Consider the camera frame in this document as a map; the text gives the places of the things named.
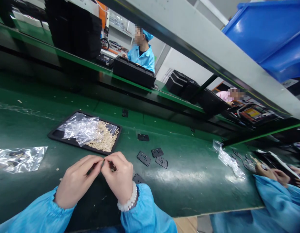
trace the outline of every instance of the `woman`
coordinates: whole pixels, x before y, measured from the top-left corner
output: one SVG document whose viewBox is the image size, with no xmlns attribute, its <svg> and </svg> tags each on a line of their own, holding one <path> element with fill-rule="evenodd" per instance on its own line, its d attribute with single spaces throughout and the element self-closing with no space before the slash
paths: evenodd
<svg viewBox="0 0 300 233">
<path fill-rule="evenodd" d="M 110 169 L 110 162 L 116 167 L 115 172 Z M 2 223 L 0 233 L 64 232 L 78 201 L 100 172 L 118 199 L 118 207 L 122 211 L 121 223 L 126 232 L 177 232 L 173 219 L 154 203 L 149 186 L 136 185 L 132 181 L 133 165 L 121 152 L 116 152 L 105 159 L 88 155 L 76 162 L 67 169 L 58 187 Z M 101 232 L 117 230 L 111 227 Z"/>
</svg>

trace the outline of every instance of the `pink shirt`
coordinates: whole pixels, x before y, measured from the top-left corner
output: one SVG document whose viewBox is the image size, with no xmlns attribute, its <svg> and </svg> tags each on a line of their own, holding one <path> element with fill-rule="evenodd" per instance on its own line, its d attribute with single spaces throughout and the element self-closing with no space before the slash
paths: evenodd
<svg viewBox="0 0 300 233">
<path fill-rule="evenodd" d="M 219 96 L 225 102 L 233 100 L 233 98 L 229 97 L 229 93 L 226 91 L 218 92 L 216 95 Z"/>
</svg>

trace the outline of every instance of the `worker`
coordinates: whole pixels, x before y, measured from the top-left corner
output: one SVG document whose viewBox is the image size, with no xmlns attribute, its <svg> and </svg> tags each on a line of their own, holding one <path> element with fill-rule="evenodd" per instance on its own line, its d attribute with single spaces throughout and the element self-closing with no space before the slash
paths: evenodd
<svg viewBox="0 0 300 233">
<path fill-rule="evenodd" d="M 111 162 L 116 171 L 111 170 Z M 58 187 L 38 197 L 21 213 L 2 223 L 0 233 L 64 232 L 78 201 L 100 171 L 117 197 L 119 210 L 122 211 L 123 229 L 120 232 L 177 232 L 174 220 L 154 203 L 149 186 L 136 185 L 132 181 L 133 165 L 121 152 L 116 152 L 104 159 L 95 155 L 80 159 L 67 169 Z M 100 232 L 119 231 L 109 227 Z"/>
<path fill-rule="evenodd" d="M 140 27 L 136 27 L 136 46 L 134 46 L 127 55 L 124 53 L 123 57 L 155 73 L 154 54 L 149 44 L 152 38 L 153 35 L 149 32 L 146 32 Z"/>
<path fill-rule="evenodd" d="M 256 186 L 265 208 L 210 216 L 214 232 L 300 233 L 300 188 L 278 169 L 256 166 Z"/>
<path fill-rule="evenodd" d="M 232 106 L 234 103 L 233 100 L 240 100 L 244 98 L 244 93 L 240 92 L 239 89 L 233 87 L 228 91 L 221 91 L 216 94 L 219 96 L 223 101 L 225 101 L 228 105 Z"/>
</svg>

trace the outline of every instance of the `air vent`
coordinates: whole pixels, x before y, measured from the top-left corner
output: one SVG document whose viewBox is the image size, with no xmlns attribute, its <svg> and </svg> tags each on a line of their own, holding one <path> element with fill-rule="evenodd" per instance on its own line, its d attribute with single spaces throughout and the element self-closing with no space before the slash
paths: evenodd
<svg viewBox="0 0 300 233">
<path fill-rule="evenodd" d="M 166 83 L 168 78 L 171 76 L 171 74 L 173 73 L 174 69 L 169 68 L 168 71 L 166 72 L 166 74 L 164 75 L 162 82 Z"/>
</svg>

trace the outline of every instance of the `woman's left hand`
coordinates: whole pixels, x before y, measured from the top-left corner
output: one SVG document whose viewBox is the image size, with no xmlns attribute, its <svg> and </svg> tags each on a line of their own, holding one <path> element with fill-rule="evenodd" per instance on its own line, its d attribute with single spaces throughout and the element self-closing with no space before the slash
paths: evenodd
<svg viewBox="0 0 300 233">
<path fill-rule="evenodd" d="M 102 157 L 88 155 L 68 168 L 57 188 L 54 202 L 63 209 L 74 207 L 100 173 L 103 161 Z"/>
</svg>

